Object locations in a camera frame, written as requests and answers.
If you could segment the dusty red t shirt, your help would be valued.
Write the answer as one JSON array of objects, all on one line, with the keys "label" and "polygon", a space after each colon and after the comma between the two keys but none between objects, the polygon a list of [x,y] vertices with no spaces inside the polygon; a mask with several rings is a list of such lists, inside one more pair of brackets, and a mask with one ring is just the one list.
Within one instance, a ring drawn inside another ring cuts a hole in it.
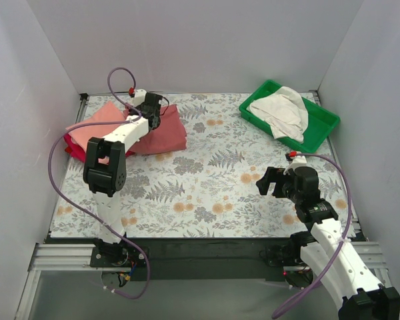
[{"label": "dusty red t shirt", "polygon": [[166,108],[161,123],[135,143],[126,153],[130,155],[155,155],[187,148],[187,132],[181,122],[176,104]]}]

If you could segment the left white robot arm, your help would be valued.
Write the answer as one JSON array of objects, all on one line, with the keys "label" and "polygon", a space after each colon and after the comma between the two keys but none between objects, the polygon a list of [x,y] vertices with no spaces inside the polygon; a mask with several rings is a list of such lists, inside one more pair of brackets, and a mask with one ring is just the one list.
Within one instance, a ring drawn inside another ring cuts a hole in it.
[{"label": "left white robot arm", "polygon": [[102,137],[87,142],[83,180],[97,204],[100,232],[94,244],[100,256],[120,267],[129,260],[121,222],[120,191],[125,185],[126,152],[161,123],[162,95],[143,89],[133,94],[134,108],[124,122]]}]

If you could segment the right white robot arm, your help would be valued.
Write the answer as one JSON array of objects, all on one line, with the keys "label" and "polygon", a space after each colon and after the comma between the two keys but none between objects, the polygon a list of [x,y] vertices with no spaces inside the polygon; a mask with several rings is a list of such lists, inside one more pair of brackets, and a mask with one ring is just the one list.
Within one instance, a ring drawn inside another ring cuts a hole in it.
[{"label": "right white robot arm", "polygon": [[296,265],[308,265],[331,295],[339,319],[398,319],[400,294],[386,287],[369,270],[352,242],[343,237],[342,224],[329,202],[321,197],[319,177],[310,167],[267,168],[256,182],[261,195],[274,184],[272,195],[295,204],[297,216],[312,236],[288,248]]}]

